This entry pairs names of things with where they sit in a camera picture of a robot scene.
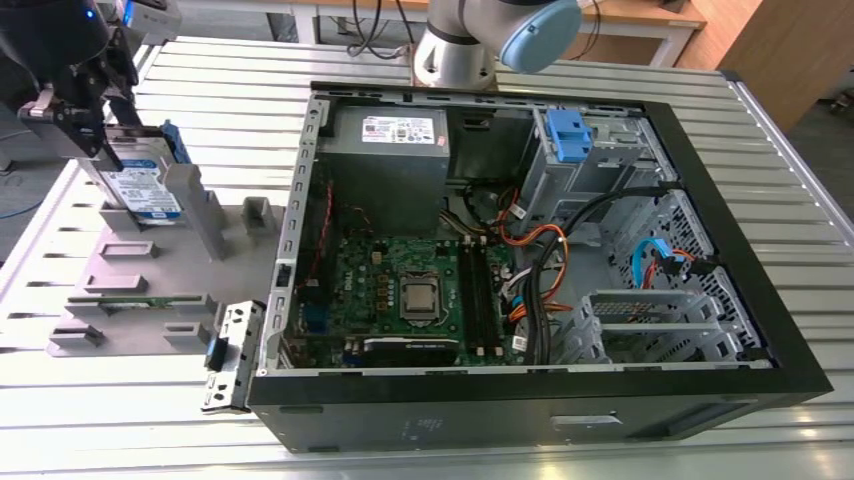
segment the white table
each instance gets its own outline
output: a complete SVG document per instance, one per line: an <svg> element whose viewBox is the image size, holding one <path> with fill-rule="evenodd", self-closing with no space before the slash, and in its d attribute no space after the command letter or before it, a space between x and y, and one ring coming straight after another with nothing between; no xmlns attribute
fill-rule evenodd
<svg viewBox="0 0 854 480"><path fill-rule="evenodd" d="M226 204L288 198L308 82L408 83L330 46L179 38L136 57L143 120L182 127ZM199 412L202 356L41 351L103 222L69 164L0 270L0 473L65 478L806 479L854 472L854 229L739 84L715 73L560 63L502 90L669 102L835 392L674 443L292 455L252 415Z"/></svg>
<svg viewBox="0 0 854 480"><path fill-rule="evenodd" d="M326 4L286 3L275 0L179 0L179 5L239 12L263 12L268 14L268 16L282 14L292 15L296 22L299 41L312 45L318 44L318 21L320 17L352 17L351 7ZM359 12L359 18L368 19L366 25L370 25L375 15L374 8L360 7L356 10ZM411 22L427 22L427 12L424 10L406 10L406 15ZM380 10L380 19L400 20L398 9L383 8ZM270 21L271 25L280 23L272 18ZM697 27L698 23L689 21L673 21L662 26L607 22L602 23L599 30L601 35L661 39L662 42L655 51L650 66L673 67ZM590 33L591 31L593 23L584 22L580 32Z"/></svg>

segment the cpu socket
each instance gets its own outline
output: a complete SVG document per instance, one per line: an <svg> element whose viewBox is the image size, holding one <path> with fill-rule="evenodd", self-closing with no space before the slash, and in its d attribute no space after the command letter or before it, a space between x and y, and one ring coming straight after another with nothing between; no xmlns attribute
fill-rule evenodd
<svg viewBox="0 0 854 480"><path fill-rule="evenodd" d="M406 272L400 276L400 318L414 327L427 327L442 317L439 275Z"/></svg>

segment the blue cable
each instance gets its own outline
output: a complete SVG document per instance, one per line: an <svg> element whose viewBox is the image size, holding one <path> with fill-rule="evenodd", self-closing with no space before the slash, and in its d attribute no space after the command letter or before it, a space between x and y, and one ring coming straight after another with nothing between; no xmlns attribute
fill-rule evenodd
<svg viewBox="0 0 854 480"><path fill-rule="evenodd" d="M41 202L43 202L43 200L39 200L39 203L36 203L32 207L27 207L24 210L19 210L17 212L4 213L3 215L0 215L0 220L5 220L7 218L17 217L19 215L23 215L24 213L35 210L36 208L39 208L41 206Z"/></svg>
<svg viewBox="0 0 854 480"><path fill-rule="evenodd" d="M631 254L631 278L635 282L635 287L641 288L643 283L643 267L641 265L641 257L643 256L643 250L647 245L651 245L655 250L661 253L663 258L674 257L678 262L685 262L685 257L681 255L674 255L673 249L663 238L658 237L647 237L641 240L638 246L635 247L635 251Z"/></svg>

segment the green motherboard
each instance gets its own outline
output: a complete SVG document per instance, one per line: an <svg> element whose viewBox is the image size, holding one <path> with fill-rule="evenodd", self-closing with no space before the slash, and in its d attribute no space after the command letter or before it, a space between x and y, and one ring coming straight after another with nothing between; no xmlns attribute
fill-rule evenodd
<svg viewBox="0 0 854 480"><path fill-rule="evenodd" d="M350 238L339 245L332 303L303 307L308 358L316 368L359 366L358 342L407 337L459 342L455 365L518 363L503 334L496 291L511 252L503 245L484 248L494 318L490 328L499 348L476 349L464 324L459 241Z"/></svg>

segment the gray floor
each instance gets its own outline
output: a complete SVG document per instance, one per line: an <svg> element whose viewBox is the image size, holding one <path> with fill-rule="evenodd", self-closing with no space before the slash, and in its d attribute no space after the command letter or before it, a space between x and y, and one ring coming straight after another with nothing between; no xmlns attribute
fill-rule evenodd
<svg viewBox="0 0 854 480"><path fill-rule="evenodd" d="M271 39L267 17L262 13L218 12L190 8L182 8L182 11L182 35L244 40ZM416 38L422 32L423 26L415 26ZM284 38L295 37L290 20L278 33ZM352 43L354 37L339 35L332 19L323 18L320 40L324 43L347 45ZM395 47L404 40L403 24L391 22L376 45ZM0 107L0 138L20 130L23 126L15 115ZM834 117L827 113L825 105L817 105L790 132L789 138L847 215L854 217L854 118ZM44 198L64 162L56 159L31 134L0 142L0 153L17 160L11 173L0 172L0 216L4 216L31 207ZM0 262L15 246L32 213L0 219Z"/></svg>

